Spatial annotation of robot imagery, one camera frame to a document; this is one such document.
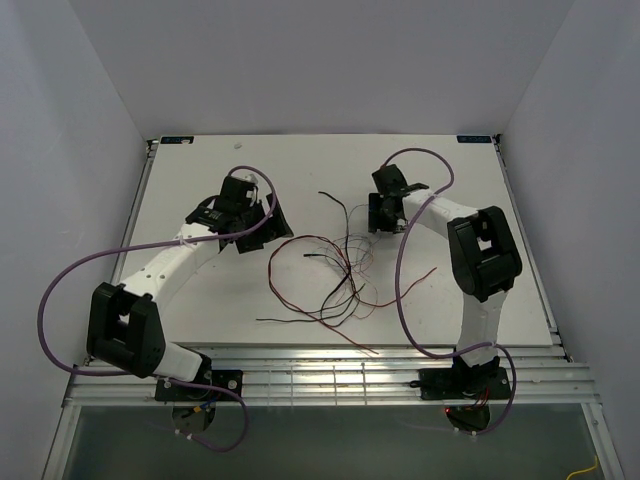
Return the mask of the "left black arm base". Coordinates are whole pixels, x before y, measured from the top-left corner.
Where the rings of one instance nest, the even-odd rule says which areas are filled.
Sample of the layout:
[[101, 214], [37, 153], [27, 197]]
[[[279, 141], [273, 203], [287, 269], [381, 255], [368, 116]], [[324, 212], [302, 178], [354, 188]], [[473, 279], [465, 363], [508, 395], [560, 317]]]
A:
[[199, 434], [205, 432], [213, 423], [216, 407], [220, 402], [233, 402], [233, 399], [218, 389], [232, 391], [242, 395], [242, 370], [207, 370], [195, 379], [201, 387], [175, 385], [166, 380], [158, 380], [154, 399], [172, 404], [172, 422], [181, 432]]

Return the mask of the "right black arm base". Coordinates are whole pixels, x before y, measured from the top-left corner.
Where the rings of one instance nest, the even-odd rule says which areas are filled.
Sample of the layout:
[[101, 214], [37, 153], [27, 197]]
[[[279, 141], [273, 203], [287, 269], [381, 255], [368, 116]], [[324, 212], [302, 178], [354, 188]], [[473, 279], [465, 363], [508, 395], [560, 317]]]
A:
[[443, 401], [445, 417], [454, 429], [477, 435], [490, 427], [491, 401], [512, 401], [514, 389], [505, 368], [479, 377], [465, 377], [454, 368], [424, 368], [409, 387], [424, 401]]

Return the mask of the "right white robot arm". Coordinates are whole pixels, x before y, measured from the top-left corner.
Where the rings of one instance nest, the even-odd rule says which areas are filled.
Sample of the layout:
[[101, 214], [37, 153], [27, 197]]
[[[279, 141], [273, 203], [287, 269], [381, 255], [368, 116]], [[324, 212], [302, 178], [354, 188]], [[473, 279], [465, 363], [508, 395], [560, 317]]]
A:
[[408, 234], [421, 225], [448, 243], [451, 271], [463, 295], [461, 333], [449, 368], [419, 370], [411, 387], [424, 400], [507, 400], [516, 387], [514, 365], [502, 367], [497, 344], [501, 310], [522, 272], [506, 216], [497, 206], [477, 209], [441, 197], [427, 185], [407, 183], [395, 165], [373, 173], [370, 232]]

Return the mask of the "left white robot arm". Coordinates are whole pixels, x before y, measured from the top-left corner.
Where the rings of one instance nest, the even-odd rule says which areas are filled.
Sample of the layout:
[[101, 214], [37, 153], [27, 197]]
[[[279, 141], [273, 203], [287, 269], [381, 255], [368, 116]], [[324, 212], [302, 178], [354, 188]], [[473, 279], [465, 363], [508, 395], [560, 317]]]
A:
[[205, 359], [166, 340], [163, 311], [227, 245], [245, 254], [292, 234], [275, 192], [261, 198], [254, 176], [226, 176], [220, 192], [201, 201], [148, 263], [118, 284], [102, 283], [94, 290], [88, 354], [139, 378], [177, 379], [188, 398], [205, 397], [212, 387]]

